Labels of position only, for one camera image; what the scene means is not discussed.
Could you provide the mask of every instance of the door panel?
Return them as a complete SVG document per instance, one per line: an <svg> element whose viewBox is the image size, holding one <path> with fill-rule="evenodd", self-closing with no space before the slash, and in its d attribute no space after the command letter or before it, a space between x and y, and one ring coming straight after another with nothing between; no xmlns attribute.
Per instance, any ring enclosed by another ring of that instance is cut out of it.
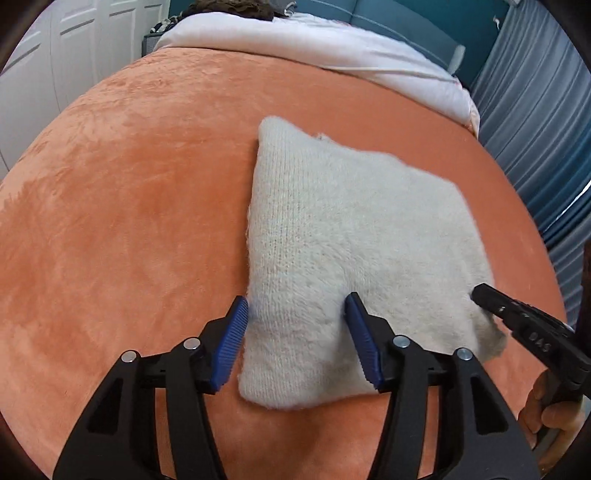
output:
<svg viewBox="0 0 591 480"><path fill-rule="evenodd" d="M8 169L6 168L6 164L4 163L4 159L2 158L2 152L0 152L0 180L2 180L7 173Z"/></svg>
<svg viewBox="0 0 591 480"><path fill-rule="evenodd" d="M35 20L0 73L0 150L8 168L60 112L51 73L52 13L50 6Z"/></svg>
<svg viewBox="0 0 591 480"><path fill-rule="evenodd" d="M139 0L101 0L107 4L100 26L101 78L107 77L141 57L137 39Z"/></svg>
<svg viewBox="0 0 591 480"><path fill-rule="evenodd" d="M141 37L150 33L150 28L163 18L168 17L170 0L142 0L144 3L144 24L142 25Z"/></svg>
<svg viewBox="0 0 591 480"><path fill-rule="evenodd" d="M59 0L51 19L51 59L60 110L99 81L99 0Z"/></svg>

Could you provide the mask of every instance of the human hand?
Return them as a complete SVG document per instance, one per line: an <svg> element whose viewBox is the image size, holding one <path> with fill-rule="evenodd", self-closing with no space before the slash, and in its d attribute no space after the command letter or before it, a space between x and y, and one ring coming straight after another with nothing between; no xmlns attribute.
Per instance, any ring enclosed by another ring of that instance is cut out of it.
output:
<svg viewBox="0 0 591 480"><path fill-rule="evenodd" d="M538 461L543 475L564 455L585 422L582 402L555 403L543 409L541 400L546 394L546 385L544 372L535 381L517 420L532 448L537 442L536 434L543 426L561 430L554 443Z"/></svg>

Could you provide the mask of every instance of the white duvet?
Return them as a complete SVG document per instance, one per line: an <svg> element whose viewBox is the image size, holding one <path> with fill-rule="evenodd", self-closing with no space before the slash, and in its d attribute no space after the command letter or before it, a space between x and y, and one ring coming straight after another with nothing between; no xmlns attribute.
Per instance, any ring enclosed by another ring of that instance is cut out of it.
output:
<svg viewBox="0 0 591 480"><path fill-rule="evenodd" d="M464 125L478 136L480 116L459 80L404 42L308 14L273 22L221 12L192 15L156 48L243 51L336 70L383 85Z"/></svg>

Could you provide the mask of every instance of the orange velvet bedspread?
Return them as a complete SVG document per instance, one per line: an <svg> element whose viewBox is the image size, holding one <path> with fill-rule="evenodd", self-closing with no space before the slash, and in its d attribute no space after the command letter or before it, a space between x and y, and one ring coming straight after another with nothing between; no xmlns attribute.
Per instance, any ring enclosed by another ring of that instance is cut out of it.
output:
<svg viewBox="0 0 591 480"><path fill-rule="evenodd" d="M338 73L164 49L75 101L0 187L0 411L46 474L122 351L167 351L245 293L246 212L267 115L455 182L496 286L564 317L532 220L468 130ZM514 341L486 367L515 412L541 371ZM207 399L230 479L366 478L387 395L267 411L239 397L238 371ZM157 419L164 473L173 475L162 403ZM431 415L423 472L435 425Z"/></svg>

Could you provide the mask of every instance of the white pillow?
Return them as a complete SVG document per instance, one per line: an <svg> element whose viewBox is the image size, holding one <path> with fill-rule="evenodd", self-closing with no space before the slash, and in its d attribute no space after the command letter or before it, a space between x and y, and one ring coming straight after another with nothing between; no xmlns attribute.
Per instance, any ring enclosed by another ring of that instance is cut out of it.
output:
<svg viewBox="0 0 591 480"><path fill-rule="evenodd" d="M391 155L266 118L248 249L247 400L294 408L374 391L342 318L351 291L425 349L465 346L483 362L505 346L470 299L492 274L464 198Z"/></svg>

